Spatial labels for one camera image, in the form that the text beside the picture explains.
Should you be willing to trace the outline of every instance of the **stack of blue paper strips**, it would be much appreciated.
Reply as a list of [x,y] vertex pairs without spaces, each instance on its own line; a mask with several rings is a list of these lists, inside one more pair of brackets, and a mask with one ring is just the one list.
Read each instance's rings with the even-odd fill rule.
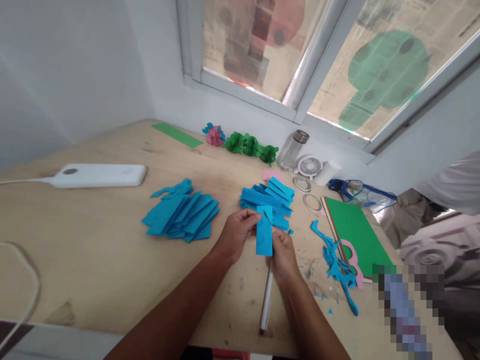
[[283,231],[289,230],[289,222],[285,216],[292,214],[289,208],[294,200],[295,190],[283,185],[275,177],[268,182],[268,186],[263,184],[253,185],[252,188],[243,188],[240,196],[240,206],[257,211],[258,206],[271,206],[272,225]]
[[146,233],[168,235],[169,239],[183,238],[187,243],[208,239],[212,219],[220,211],[219,202],[201,191],[190,196],[193,191],[192,182],[186,178],[174,187],[165,187],[152,194],[150,197],[155,198],[168,192],[142,220],[150,227]]

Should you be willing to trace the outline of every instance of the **white wall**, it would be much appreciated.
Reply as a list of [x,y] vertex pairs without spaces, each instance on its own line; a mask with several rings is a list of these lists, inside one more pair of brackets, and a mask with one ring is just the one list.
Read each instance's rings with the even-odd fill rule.
[[344,170],[339,177],[361,179],[396,194],[480,150],[475,139],[480,134],[476,77],[457,86],[374,159],[332,140],[315,121],[298,126],[215,89],[192,81],[185,85],[175,1],[126,0],[126,5],[157,116],[172,124],[200,133],[212,122],[226,134],[248,132],[263,145],[279,147],[300,128],[311,136],[304,152],[340,162]]
[[4,0],[0,54],[0,169],[156,116],[123,1]]
[[305,152],[337,160],[339,177],[397,194],[480,150],[477,73],[375,159],[331,139],[316,120],[298,126],[185,85],[175,0],[2,1],[0,53],[0,169],[143,118],[197,133],[212,122],[279,147],[301,128],[311,136]]

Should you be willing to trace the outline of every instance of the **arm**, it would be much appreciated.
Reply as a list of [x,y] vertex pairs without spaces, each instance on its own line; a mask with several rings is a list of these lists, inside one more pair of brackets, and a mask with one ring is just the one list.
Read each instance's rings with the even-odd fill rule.
[[292,238],[274,228],[273,270],[302,359],[350,360],[300,274]]
[[210,253],[105,359],[178,359],[261,217],[250,209],[231,214]]

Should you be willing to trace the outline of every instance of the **hand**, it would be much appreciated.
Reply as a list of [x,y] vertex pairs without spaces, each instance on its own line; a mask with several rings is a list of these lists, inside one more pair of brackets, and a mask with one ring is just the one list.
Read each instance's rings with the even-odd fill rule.
[[291,280],[302,279],[292,237],[279,228],[274,227],[272,242],[273,273],[278,285],[281,286]]
[[249,208],[230,214],[211,251],[219,254],[222,259],[230,261],[231,264],[235,264],[244,251],[247,238],[256,234],[256,224],[261,218],[262,214]]

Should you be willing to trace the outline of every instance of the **window frame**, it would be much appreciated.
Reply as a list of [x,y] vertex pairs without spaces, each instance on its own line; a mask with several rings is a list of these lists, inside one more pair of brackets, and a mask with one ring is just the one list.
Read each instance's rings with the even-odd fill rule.
[[366,153],[375,154],[423,107],[480,56],[480,30],[467,41],[421,88],[417,96],[404,104],[372,139],[355,135],[337,124],[308,112],[366,0],[327,0],[320,25],[312,36],[288,106],[259,91],[240,86],[222,74],[203,69],[204,0],[176,0],[178,32],[184,83],[192,81],[233,96],[295,124],[308,124],[331,138],[348,143]]

